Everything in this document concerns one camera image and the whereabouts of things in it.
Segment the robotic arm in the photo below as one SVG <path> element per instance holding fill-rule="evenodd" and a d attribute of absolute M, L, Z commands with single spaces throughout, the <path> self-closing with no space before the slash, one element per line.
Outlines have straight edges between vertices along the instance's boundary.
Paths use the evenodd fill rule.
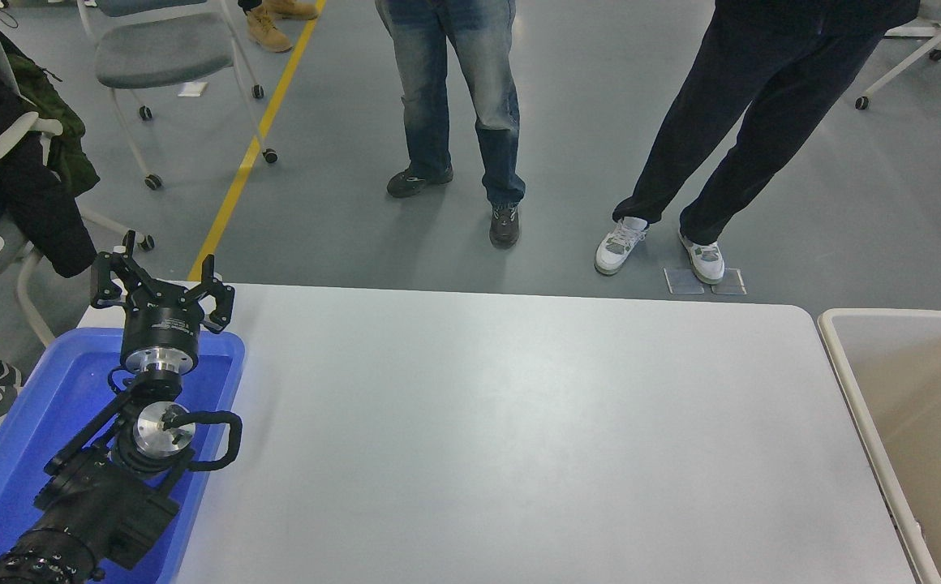
<path fill-rule="evenodd" d="M 232 411 L 187 411 L 175 403 L 182 376 L 196 367 L 200 326 L 229 324 L 234 289 L 214 276 L 214 256 L 192 289 L 149 276 L 133 259 L 135 234 L 102 252 L 92 266 L 92 306 L 123 307 L 121 368 L 134 375 L 45 465 L 52 478 L 34 506 L 44 511 L 0 555 L 0 584 L 79 584 L 105 576 L 103 559 L 133 569 L 178 513 L 171 488 L 186 470 L 218 470 L 240 448 L 242 423 Z M 127 292 L 111 280 L 117 276 Z M 200 300 L 212 296 L 204 314 Z M 196 424 L 229 426 L 217 461 L 195 461 Z"/>

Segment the chair leg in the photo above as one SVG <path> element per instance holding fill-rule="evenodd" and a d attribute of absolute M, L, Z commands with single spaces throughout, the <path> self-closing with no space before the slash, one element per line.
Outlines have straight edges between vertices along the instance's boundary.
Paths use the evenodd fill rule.
<path fill-rule="evenodd" d="M 132 156 L 135 157 L 135 161 L 140 164 L 140 170 L 143 171 L 145 184 L 147 184 L 149 188 L 156 190 L 161 185 L 160 177 L 149 171 L 149 167 L 143 159 L 143 153 L 140 152 L 140 147 L 135 143 L 135 138 L 132 137 L 132 133 L 128 130 L 128 123 L 125 122 L 125 114 L 122 114 L 121 104 L 118 103 L 118 93 L 115 92 L 113 88 L 110 89 L 110 100 L 114 103 L 114 114 L 117 114 L 118 123 L 121 123 L 121 130 L 123 134 L 125 134 L 125 141 L 128 143 L 128 148 L 131 149 Z"/>
<path fill-rule="evenodd" d="M 239 53 L 240 60 L 242 60 L 245 67 L 247 67 L 247 74 L 251 76 L 251 94 L 256 99 L 262 99 L 265 96 L 265 92 L 262 89 L 262 84 L 258 82 L 258 76 L 255 75 L 255 68 L 251 67 L 251 60 L 247 59 L 247 51 L 244 51 L 243 47 L 239 44 L 239 34 L 236 32 L 236 27 L 233 26 L 233 19 L 230 18 L 230 8 L 226 4 L 226 0 L 221 0 L 221 14 L 223 21 L 226 22 L 226 26 L 229 27 L 230 33 L 233 34 L 233 64 L 236 63 L 236 54 Z"/>
<path fill-rule="evenodd" d="M 37 266 L 37 263 L 41 262 L 41 257 L 41 252 L 37 249 L 32 249 L 30 254 L 27 254 L 23 265 L 19 267 L 15 297 L 17 297 L 17 303 L 19 304 L 19 309 L 23 312 L 24 319 L 27 321 L 30 329 L 33 330 L 34 335 L 37 335 L 37 340 L 41 341 L 41 344 L 45 345 L 45 347 L 48 347 L 56 337 L 52 334 L 49 325 L 45 324 L 45 319 L 41 318 L 40 314 L 37 314 L 37 309 L 34 307 L 34 303 L 30 300 L 30 295 L 27 293 L 27 285 L 30 284 L 30 277 L 34 274 L 34 267 Z"/>
<path fill-rule="evenodd" d="M 938 33 L 935 33 L 935 36 L 931 37 L 928 41 L 926 41 L 926 43 L 920 45 L 916 51 L 908 55 L 907 58 L 902 60 L 900 64 L 897 64 L 896 67 L 893 67 L 892 70 L 883 75 L 881 79 L 875 81 L 874 84 L 870 86 L 870 88 L 864 89 L 863 95 L 860 96 L 860 99 L 857 99 L 857 109 L 866 110 L 867 103 L 870 102 L 870 98 L 874 95 L 875 92 L 885 86 L 885 84 L 889 81 L 893 81 L 897 75 L 902 73 L 902 71 L 907 69 L 907 67 L 911 66 L 911 64 L 916 62 L 916 60 L 922 58 L 924 54 L 933 51 L 933 49 L 938 49 L 939 45 L 941 45 L 941 30 Z"/>
<path fill-rule="evenodd" d="M 243 104 L 247 107 L 247 115 L 251 118 L 251 125 L 255 128 L 255 140 L 258 140 L 258 148 L 262 151 L 262 156 L 265 158 L 265 161 L 269 164 L 277 161 L 277 153 L 272 148 L 268 148 L 268 145 L 265 143 L 265 136 L 262 134 L 262 129 L 260 129 L 258 123 L 258 116 L 255 115 L 255 107 L 251 104 L 251 97 L 247 95 L 243 88 L 243 79 L 240 78 L 240 69 L 237 67 L 237 54 L 240 53 L 240 47 L 237 45 L 236 40 L 233 39 L 233 77 L 236 78 L 237 89 L 240 89 L 240 96 L 243 97 Z"/>

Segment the black cable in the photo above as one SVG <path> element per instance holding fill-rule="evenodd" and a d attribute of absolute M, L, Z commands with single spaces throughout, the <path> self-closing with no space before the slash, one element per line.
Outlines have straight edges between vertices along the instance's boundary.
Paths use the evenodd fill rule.
<path fill-rule="evenodd" d="M 115 394 L 121 393 L 123 389 L 119 388 L 117 382 L 114 381 L 114 373 L 117 373 L 118 371 L 125 371 L 125 370 L 126 370 L 125 366 L 118 365 L 117 367 L 114 367 L 114 369 L 111 369 L 110 373 L 106 374 L 106 384 L 110 385 L 111 391 L 114 392 Z"/>
<path fill-rule="evenodd" d="M 10 18 L 10 20 L 13 22 L 6 21 L 6 19 L 4 19 L 3 16 L 8 16 L 8 18 Z M 7 26 L 8 28 L 19 28 L 19 21 L 15 19 L 15 16 L 11 15 L 10 12 L 8 12 L 8 4 L 6 4 L 6 7 L 0 8 L 0 22 L 3 23 L 3 25 Z"/>

